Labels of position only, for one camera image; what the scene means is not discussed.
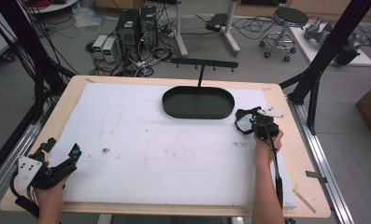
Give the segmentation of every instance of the gray floor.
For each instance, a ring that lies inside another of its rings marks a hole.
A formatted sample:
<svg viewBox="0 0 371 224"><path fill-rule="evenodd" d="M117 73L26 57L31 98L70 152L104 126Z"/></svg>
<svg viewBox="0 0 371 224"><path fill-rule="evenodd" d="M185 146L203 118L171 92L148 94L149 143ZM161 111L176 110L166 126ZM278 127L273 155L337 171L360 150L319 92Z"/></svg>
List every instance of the gray floor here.
<svg viewBox="0 0 371 224"><path fill-rule="evenodd" d="M64 21L72 15L63 10L47 15L48 22ZM199 21L197 17L184 19L184 24ZM103 20L100 27L73 27L74 19L60 24L60 34L52 35L55 47L65 56L80 74L93 69L93 61L84 47L98 34L111 33L115 20ZM194 22L191 27L203 27ZM229 50L221 35L184 36L190 58L214 59L238 62L234 72L218 68L206 68L204 79L280 83L303 72L308 62L300 51L292 55L288 63L282 61L284 54L273 51L270 59L263 57L264 50L258 47L259 40L250 40L233 30L232 34L241 48L237 57ZM362 50L371 59L371 48ZM153 67L152 77L197 79L199 70L193 66L162 63ZM21 64L16 61L0 61L0 147L18 125L33 103L33 82ZM284 90L291 92L293 87ZM330 162L335 179L342 191L355 223L371 223L371 133L368 131L354 104L371 89L371 67L329 66L321 79L320 95L316 117L316 131L322 148ZM96 223L98 215L64 214L63 223ZM335 215L329 218L297 218L297 223L336 223ZM114 223L207 223L207 220L177 219L170 217L115 216ZM226 221L209 219L209 222ZM35 220L26 213L0 211L0 223L33 223Z"/></svg>

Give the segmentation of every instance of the stool base with wheels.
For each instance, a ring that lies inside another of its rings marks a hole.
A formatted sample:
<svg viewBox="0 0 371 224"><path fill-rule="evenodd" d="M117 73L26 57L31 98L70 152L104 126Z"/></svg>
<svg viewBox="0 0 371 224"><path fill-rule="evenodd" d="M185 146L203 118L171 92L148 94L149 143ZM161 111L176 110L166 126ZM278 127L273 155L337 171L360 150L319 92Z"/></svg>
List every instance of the stool base with wheels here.
<svg viewBox="0 0 371 224"><path fill-rule="evenodd" d="M305 13L289 7L281 7L275 11L275 22L282 26L281 32L273 32L265 35L260 41L259 46L264 48L267 45L267 50L264 53L265 58L270 58L269 50L273 47L276 49L286 50L286 55L283 61L289 62L290 53L296 52L295 41L288 35L290 27L302 27L307 24L308 17Z"/></svg>

